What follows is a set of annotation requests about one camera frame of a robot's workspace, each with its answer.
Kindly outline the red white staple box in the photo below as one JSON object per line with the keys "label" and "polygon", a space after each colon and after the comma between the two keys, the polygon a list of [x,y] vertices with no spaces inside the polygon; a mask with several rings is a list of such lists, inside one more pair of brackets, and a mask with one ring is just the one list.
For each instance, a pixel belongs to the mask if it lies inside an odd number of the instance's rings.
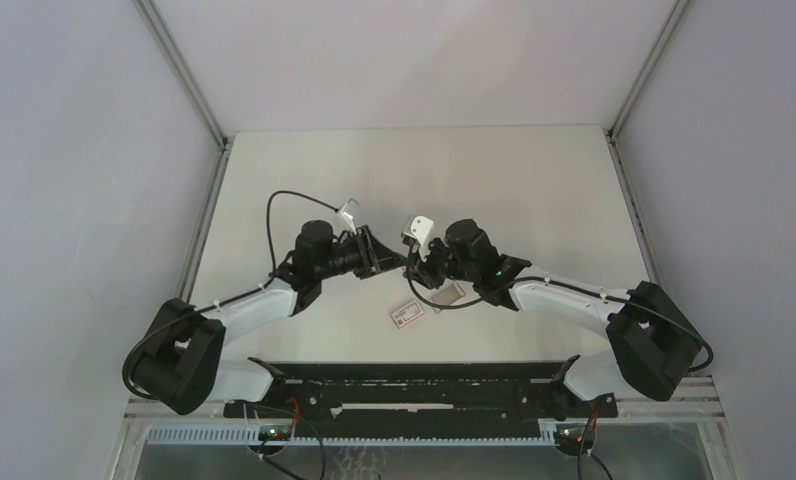
{"label": "red white staple box", "polygon": [[425,314],[422,304],[418,300],[409,300],[395,307],[389,317],[394,326],[401,330]]}

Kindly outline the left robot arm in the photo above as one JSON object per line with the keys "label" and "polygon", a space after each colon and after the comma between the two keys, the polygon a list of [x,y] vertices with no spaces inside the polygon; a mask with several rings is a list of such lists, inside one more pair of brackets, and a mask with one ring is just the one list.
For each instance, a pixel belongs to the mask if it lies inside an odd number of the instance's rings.
{"label": "left robot arm", "polygon": [[280,372],[255,358],[224,359],[225,348],[259,327],[303,312],[328,279],[352,274],[364,280],[406,262],[367,226],[337,235],[329,223],[309,221],[265,284],[203,308],[180,298],[164,302],[127,354],[123,384],[133,395],[159,401],[179,415],[207,401],[243,401],[264,417],[275,416],[287,401],[285,388],[275,383]]}

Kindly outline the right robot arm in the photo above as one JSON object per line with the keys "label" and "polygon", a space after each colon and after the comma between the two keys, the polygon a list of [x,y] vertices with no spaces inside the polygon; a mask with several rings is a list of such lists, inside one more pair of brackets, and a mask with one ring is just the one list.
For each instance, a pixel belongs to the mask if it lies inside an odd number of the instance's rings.
{"label": "right robot arm", "polygon": [[477,297],[463,308],[486,303],[538,312],[608,342],[604,351],[568,360],[551,391],[553,406],[563,415],[579,415],[591,400],[623,391],[667,401],[684,377],[714,360],[712,346],[655,283],[613,289],[559,277],[499,252],[472,219],[453,223],[437,238],[433,221],[415,216],[401,237],[408,247],[405,276],[411,292],[433,290],[447,280],[468,282]]}

